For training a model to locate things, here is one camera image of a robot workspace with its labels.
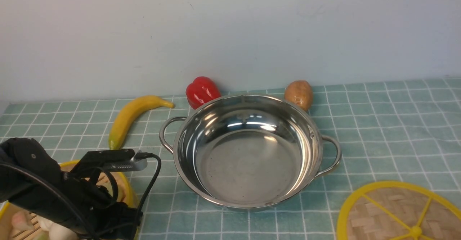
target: black cable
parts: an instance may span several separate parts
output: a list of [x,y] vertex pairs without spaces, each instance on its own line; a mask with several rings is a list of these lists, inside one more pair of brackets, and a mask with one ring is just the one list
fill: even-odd
[[[112,230],[117,230],[117,229],[119,229],[121,227],[126,227],[126,226],[131,226],[131,225],[133,225],[133,222],[123,223],[123,224],[120,224],[120,225],[116,225],[116,226],[113,226],[113,227],[109,227],[109,228],[97,231],[96,234],[97,235],[102,235],[102,234],[105,234],[107,232],[111,232]],[[82,239],[87,239],[90,236],[89,235],[79,235],[79,237],[82,238]]]
[[133,221],[134,223],[134,227],[133,227],[133,232],[131,233],[131,239],[134,240],[134,238],[136,237],[136,230],[137,230],[137,221],[140,219],[140,216],[141,216],[141,210],[143,209],[143,205],[149,195],[149,192],[150,190],[152,189],[152,186],[153,184],[155,183],[155,180],[157,179],[158,177],[158,174],[160,173],[160,168],[162,167],[162,161],[160,160],[160,157],[156,154],[153,154],[153,153],[145,153],[145,157],[143,156],[142,158],[155,158],[157,159],[157,169],[155,170],[155,173],[152,177],[152,179],[150,180],[150,183],[149,185],[147,186],[144,194],[143,194],[143,197],[141,197],[141,200],[139,201],[139,205],[138,205],[138,208],[136,210],[136,214],[135,214],[135,220]]
[[33,181],[35,181],[36,183],[40,184],[41,186],[45,187],[46,189],[48,189],[51,193],[53,193],[54,195],[56,195],[56,197],[61,200],[64,205],[69,209],[71,210],[75,216],[77,217],[77,219],[79,219],[79,221],[82,223],[82,225],[85,227],[85,230],[87,230],[88,234],[91,236],[91,238],[93,240],[100,240],[100,238],[98,237],[98,235],[95,233],[95,231],[93,230],[93,228],[91,227],[91,225],[89,224],[88,220],[86,220],[85,216],[82,214],[82,212],[79,211],[79,209],[77,209],[77,207],[65,196],[61,193],[61,191],[59,191],[58,189],[56,189],[55,186],[53,186],[51,183],[45,181],[44,179],[40,178],[39,176],[29,172],[28,170],[24,169],[24,168],[21,168],[17,165],[14,165],[14,164],[10,164],[10,163],[5,163],[5,162],[0,162],[0,166],[5,166],[6,168],[10,168],[30,179],[32,179]]
[[107,206],[102,206],[102,207],[99,207],[99,206],[94,206],[95,208],[98,208],[98,209],[107,209],[108,207],[114,205],[116,202],[117,202],[117,199],[118,199],[118,185],[117,185],[117,181],[115,180],[114,176],[109,173],[108,171],[104,170],[103,168],[101,167],[97,167],[97,166],[94,166],[94,167],[90,167],[90,168],[87,168],[87,169],[84,169],[82,171],[79,171],[75,177],[77,177],[77,179],[82,179],[82,176],[81,174],[86,172],[86,171],[89,171],[89,170],[92,170],[92,169],[97,169],[99,171],[102,171],[102,173],[104,173],[107,177],[107,179],[109,179],[109,182],[111,183],[111,187],[112,187],[112,198],[111,198],[111,202],[107,205]]

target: pot handle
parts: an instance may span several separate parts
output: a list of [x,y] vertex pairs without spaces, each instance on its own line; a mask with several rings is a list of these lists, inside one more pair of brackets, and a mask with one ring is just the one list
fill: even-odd
[[329,142],[333,143],[333,145],[335,145],[335,147],[336,147],[336,159],[333,162],[333,164],[330,165],[328,168],[326,168],[325,170],[319,171],[315,175],[314,178],[317,178],[319,176],[325,175],[325,174],[333,171],[336,168],[336,166],[338,166],[339,161],[341,161],[341,157],[343,156],[343,154],[341,153],[341,146],[339,146],[339,142],[336,139],[334,139],[332,137],[329,137],[329,136],[324,136],[324,135],[322,135],[322,139],[326,140],[326,141],[329,141]]
[[171,145],[168,145],[168,142],[165,140],[165,130],[168,125],[175,121],[184,121],[186,120],[186,117],[173,117],[169,118],[165,123],[162,124],[160,127],[160,132],[158,132],[158,137],[160,138],[160,143],[162,143],[163,147],[165,147],[170,153],[173,153],[173,147]]

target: pot rim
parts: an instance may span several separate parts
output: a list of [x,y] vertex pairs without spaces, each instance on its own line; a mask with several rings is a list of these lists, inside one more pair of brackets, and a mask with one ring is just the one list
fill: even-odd
[[[305,118],[305,121],[312,128],[312,130],[313,130],[312,132],[314,134],[313,142],[315,141],[315,139],[317,139],[316,142],[317,142],[317,145],[318,145],[318,147],[317,147],[318,155],[317,155],[317,160],[313,161],[313,164],[312,164],[313,168],[312,168],[311,172],[309,174],[305,174],[303,176],[303,179],[301,180],[301,183],[296,187],[296,190],[292,190],[292,191],[288,192],[288,194],[280,196],[280,197],[274,199],[273,201],[270,201],[270,202],[267,202],[267,203],[261,203],[261,204],[236,204],[236,203],[231,203],[231,202],[223,201],[223,200],[220,200],[220,199],[216,199],[216,198],[210,196],[209,194],[207,194],[206,192],[201,191],[193,183],[191,183],[191,180],[186,176],[186,174],[184,174],[184,172],[183,172],[183,170],[181,168],[181,164],[179,162],[178,145],[179,145],[179,140],[181,138],[181,134],[184,132],[184,129],[186,128],[188,123],[193,118],[195,118],[195,115],[197,113],[201,112],[203,109],[206,109],[207,106],[210,106],[214,102],[221,101],[221,100],[228,99],[228,98],[242,97],[242,96],[245,96],[245,97],[248,97],[248,96],[264,97],[264,98],[268,98],[268,99],[275,100],[275,101],[278,101],[278,102],[282,102],[284,104],[289,104],[295,111],[299,112]],[[320,168],[320,165],[321,165],[321,161],[322,161],[322,157],[323,157],[323,145],[322,145],[322,142],[323,142],[322,135],[320,133],[320,130],[316,126],[316,123],[307,114],[307,112],[305,112],[303,109],[301,109],[296,104],[293,104],[293,103],[291,103],[289,101],[286,101],[284,99],[279,99],[279,98],[276,98],[276,97],[273,97],[273,96],[270,96],[270,95],[267,95],[267,94],[250,94],[250,93],[248,93],[248,94],[225,95],[225,96],[216,98],[216,99],[214,99],[212,101],[209,101],[206,104],[203,104],[202,106],[197,108],[192,114],[190,114],[184,120],[183,124],[181,125],[181,127],[179,128],[179,130],[178,130],[178,132],[176,133],[176,136],[175,136],[175,140],[174,140],[174,144],[173,144],[173,159],[174,159],[174,163],[175,163],[175,166],[176,166],[176,170],[178,171],[178,174],[181,176],[181,179],[183,179],[183,181],[186,183],[186,185],[189,188],[191,188],[191,190],[193,190],[196,194],[198,194],[202,198],[204,198],[204,199],[206,199],[206,200],[208,200],[208,201],[210,201],[210,202],[212,202],[214,204],[224,206],[224,207],[228,207],[228,208],[232,208],[232,209],[265,209],[265,208],[268,208],[270,206],[279,204],[280,202],[286,201],[287,199],[290,199],[291,197],[295,196],[300,191],[302,191],[307,185],[309,185],[312,182],[312,180],[316,177],[316,175],[318,173],[318,170]]]

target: yellow banana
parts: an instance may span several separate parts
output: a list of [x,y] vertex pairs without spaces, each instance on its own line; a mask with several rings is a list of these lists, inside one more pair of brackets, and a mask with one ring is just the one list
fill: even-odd
[[174,104],[155,95],[146,95],[136,98],[125,105],[112,124],[111,132],[109,133],[109,149],[120,149],[133,121],[143,112],[160,106],[173,108]]

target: red bell pepper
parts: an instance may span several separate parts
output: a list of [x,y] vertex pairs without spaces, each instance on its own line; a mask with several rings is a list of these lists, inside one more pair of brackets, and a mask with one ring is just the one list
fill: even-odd
[[216,84],[210,78],[199,76],[186,88],[186,96],[189,105],[193,109],[206,104],[207,102],[221,97]]

